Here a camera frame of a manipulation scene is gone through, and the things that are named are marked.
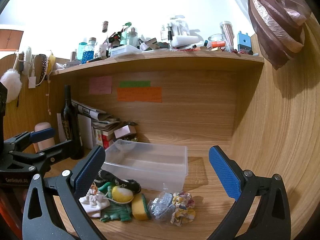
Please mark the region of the green striped sock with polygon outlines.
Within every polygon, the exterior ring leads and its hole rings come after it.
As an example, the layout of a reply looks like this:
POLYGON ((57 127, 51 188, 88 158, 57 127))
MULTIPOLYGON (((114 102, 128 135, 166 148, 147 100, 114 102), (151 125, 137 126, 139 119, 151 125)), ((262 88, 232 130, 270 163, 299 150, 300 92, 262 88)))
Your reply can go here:
POLYGON ((112 197, 114 186, 111 182, 106 182, 98 190, 104 194, 104 200, 109 201, 109 206, 102 209, 100 220, 104 223, 109 221, 119 220, 121 222, 131 221, 131 206, 129 204, 118 204, 112 197))

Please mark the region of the yellow white felt ball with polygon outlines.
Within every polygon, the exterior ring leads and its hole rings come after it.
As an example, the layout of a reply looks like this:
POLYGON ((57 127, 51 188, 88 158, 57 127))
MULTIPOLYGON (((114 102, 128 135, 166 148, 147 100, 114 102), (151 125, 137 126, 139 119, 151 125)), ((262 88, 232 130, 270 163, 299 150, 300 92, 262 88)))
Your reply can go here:
POLYGON ((112 199, 118 203, 128 203, 134 198, 134 194, 131 190, 120 186, 113 187, 111 194, 112 199))

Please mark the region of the floral fabric scrunchie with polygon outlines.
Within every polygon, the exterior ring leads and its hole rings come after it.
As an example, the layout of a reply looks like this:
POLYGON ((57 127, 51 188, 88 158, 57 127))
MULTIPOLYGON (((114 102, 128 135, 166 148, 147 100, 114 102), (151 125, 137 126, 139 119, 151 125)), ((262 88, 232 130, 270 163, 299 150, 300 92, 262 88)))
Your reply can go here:
POLYGON ((196 216, 195 202, 190 193, 181 191, 173 194, 172 205, 174 211, 171 215, 171 224, 181 226, 191 223, 196 216))

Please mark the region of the yellow green sponge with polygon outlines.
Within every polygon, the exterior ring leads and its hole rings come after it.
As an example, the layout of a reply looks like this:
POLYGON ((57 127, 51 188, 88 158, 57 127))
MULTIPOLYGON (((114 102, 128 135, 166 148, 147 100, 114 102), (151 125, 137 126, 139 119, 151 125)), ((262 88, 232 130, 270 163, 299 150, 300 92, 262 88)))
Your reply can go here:
POLYGON ((148 211, 148 205, 143 193, 139 193, 134 196, 131 202, 132 215, 136 220, 149 220, 150 214, 148 211))

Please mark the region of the pink cylindrical cup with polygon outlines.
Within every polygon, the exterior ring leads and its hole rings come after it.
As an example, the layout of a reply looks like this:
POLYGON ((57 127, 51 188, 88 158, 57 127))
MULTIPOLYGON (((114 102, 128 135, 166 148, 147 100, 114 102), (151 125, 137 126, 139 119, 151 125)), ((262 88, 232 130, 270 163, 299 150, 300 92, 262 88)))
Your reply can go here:
MULTIPOLYGON (((34 131, 39 132, 51 128, 52 126, 50 123, 41 122, 35 125, 34 131)), ((41 137, 40 141, 33 143, 34 150, 36 153, 55 145, 54 132, 52 132, 50 135, 51 137, 49 137, 48 135, 44 135, 43 137, 41 137)))

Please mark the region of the dark wine bottle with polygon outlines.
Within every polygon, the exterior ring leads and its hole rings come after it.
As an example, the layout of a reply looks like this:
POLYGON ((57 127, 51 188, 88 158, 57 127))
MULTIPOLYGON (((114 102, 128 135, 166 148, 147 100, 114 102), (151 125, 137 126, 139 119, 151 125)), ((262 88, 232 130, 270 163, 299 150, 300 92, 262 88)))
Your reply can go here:
POLYGON ((67 140, 72 141, 71 158, 81 159, 84 156, 81 133, 78 121, 78 111, 72 105, 71 86, 65 85, 65 103, 61 110, 61 122, 67 140))

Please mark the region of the white cloth scrunchie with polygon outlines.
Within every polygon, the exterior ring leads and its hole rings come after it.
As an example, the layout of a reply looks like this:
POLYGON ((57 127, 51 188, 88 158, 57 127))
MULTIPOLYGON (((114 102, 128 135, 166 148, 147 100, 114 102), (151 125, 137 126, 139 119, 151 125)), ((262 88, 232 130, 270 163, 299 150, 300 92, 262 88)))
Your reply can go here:
POLYGON ((100 218, 102 210, 110 206, 110 201, 97 189, 89 189, 84 197, 79 198, 79 202, 92 218, 100 218))

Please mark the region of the stack of books and papers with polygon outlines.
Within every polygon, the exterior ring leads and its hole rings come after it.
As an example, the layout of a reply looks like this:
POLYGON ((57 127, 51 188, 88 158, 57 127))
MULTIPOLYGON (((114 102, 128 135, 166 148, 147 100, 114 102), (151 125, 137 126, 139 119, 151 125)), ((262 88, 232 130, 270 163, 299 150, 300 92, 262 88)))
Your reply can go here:
POLYGON ((120 119, 84 105, 76 100, 71 100, 72 106, 78 115, 80 137, 84 148, 92 149, 95 144, 103 146, 102 131, 112 136, 114 130, 120 125, 120 119))

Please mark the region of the white fluffy pompom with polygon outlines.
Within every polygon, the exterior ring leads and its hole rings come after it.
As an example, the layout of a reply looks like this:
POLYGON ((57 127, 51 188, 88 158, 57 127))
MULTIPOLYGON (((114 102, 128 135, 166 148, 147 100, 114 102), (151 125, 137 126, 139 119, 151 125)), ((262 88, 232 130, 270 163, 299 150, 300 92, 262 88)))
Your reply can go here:
POLYGON ((17 99, 22 88, 20 74, 15 69, 7 70, 1 77, 1 83, 7 88, 7 103, 17 99))

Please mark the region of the small white cardboard box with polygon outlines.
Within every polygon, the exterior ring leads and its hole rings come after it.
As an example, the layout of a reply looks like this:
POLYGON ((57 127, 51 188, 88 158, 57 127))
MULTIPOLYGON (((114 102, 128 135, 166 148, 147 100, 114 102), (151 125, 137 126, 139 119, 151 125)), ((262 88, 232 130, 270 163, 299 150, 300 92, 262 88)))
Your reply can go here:
POLYGON ((125 125, 114 131, 114 135, 116 139, 127 137, 129 135, 134 135, 134 134, 136 134, 136 129, 134 126, 131 126, 131 125, 125 125))

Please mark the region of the bowl of marbles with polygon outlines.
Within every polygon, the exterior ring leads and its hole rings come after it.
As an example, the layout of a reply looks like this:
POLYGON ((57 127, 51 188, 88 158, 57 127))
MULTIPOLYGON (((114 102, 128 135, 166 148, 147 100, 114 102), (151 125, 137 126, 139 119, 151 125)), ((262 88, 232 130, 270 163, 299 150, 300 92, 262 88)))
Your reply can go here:
POLYGON ((130 152, 136 146, 137 138, 123 138, 119 139, 116 143, 116 147, 121 152, 130 152))

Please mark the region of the pink sticky note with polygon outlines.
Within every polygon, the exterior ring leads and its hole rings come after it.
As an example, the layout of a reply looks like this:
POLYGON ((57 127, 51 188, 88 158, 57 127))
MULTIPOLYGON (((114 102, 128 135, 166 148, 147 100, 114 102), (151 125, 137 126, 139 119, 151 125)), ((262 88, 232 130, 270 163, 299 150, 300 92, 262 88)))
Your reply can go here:
POLYGON ((112 93, 112 76, 92 77, 89 79, 89 94, 104 95, 112 93))

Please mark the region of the blue glass jar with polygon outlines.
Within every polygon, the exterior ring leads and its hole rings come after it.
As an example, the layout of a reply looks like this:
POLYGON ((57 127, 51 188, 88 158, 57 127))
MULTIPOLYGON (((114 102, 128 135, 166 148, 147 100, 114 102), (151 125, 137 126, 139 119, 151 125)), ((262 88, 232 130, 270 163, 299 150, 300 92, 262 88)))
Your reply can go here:
POLYGON ((87 44, 85 45, 85 48, 82 54, 82 64, 94 58, 95 45, 96 45, 96 38, 91 37, 87 42, 87 44))

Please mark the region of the clear plastic storage bin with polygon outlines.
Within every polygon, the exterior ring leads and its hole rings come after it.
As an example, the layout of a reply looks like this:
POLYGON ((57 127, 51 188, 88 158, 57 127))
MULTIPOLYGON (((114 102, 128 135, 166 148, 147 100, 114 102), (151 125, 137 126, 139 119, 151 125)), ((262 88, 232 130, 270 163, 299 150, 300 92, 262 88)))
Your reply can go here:
POLYGON ((118 139, 105 150, 102 169, 120 179, 133 179, 141 188, 182 191, 188 175, 188 149, 118 139))

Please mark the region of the orange sticky note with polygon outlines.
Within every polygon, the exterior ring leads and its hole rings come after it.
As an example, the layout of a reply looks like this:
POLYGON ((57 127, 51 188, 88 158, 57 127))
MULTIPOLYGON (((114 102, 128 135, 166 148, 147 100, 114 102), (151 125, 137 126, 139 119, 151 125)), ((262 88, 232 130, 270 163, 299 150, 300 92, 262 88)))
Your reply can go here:
POLYGON ((118 88, 117 100, 122 102, 162 102, 161 87, 118 88))

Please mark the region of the green sticky note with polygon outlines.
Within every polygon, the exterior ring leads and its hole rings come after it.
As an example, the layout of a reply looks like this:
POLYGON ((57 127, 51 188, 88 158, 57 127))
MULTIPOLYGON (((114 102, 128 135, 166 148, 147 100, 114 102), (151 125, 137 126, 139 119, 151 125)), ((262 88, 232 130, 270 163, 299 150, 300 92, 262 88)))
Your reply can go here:
POLYGON ((140 87, 150 87, 151 81, 141 80, 141 81, 120 81, 119 88, 140 88, 140 87))

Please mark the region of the clear shelf tray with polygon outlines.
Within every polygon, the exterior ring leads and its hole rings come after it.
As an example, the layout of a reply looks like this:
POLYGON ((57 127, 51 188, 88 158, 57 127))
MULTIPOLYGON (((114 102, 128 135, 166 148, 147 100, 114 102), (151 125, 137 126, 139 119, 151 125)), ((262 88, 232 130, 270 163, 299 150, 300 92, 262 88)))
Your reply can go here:
POLYGON ((132 45, 119 46, 110 50, 110 57, 121 57, 125 55, 137 55, 142 51, 132 45))

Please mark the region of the wooden shelf board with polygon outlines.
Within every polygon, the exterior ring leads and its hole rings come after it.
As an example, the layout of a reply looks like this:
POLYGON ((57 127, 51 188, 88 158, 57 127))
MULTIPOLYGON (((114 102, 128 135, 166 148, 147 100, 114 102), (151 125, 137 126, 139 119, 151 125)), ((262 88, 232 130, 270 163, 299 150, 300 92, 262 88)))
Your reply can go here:
POLYGON ((96 76, 130 72, 171 70, 223 70, 235 72, 259 68, 264 59, 259 56, 220 51, 150 51, 141 54, 110 57, 52 73, 57 75, 96 76))

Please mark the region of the blue plastic block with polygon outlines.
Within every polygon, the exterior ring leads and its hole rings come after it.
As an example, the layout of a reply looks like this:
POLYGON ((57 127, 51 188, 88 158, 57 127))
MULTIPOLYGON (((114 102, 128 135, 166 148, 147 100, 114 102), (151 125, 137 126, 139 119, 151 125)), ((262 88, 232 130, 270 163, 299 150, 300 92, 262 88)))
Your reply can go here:
POLYGON ((249 52, 252 50, 251 46, 251 38, 249 37, 248 33, 242 33, 241 31, 237 34, 237 41, 238 41, 238 51, 247 51, 249 52))

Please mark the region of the orange tube on shelf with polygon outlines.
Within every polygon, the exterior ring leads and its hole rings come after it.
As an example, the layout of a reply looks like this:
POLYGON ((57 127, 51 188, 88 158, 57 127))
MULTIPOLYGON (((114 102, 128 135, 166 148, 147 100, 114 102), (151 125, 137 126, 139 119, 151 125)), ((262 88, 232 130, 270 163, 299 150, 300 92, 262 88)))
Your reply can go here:
POLYGON ((212 48, 222 48, 226 46, 226 42, 225 41, 213 41, 211 42, 211 46, 212 48))

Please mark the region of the glass jar with pink contents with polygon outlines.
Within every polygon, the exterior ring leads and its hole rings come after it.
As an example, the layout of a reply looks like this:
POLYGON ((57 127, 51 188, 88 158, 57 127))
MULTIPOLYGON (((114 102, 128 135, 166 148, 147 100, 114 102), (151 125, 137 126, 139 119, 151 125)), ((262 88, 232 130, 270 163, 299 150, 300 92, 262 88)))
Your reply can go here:
POLYGON ((226 47, 230 50, 234 49, 234 33, 233 26, 229 21, 220 22, 221 33, 226 39, 226 47))

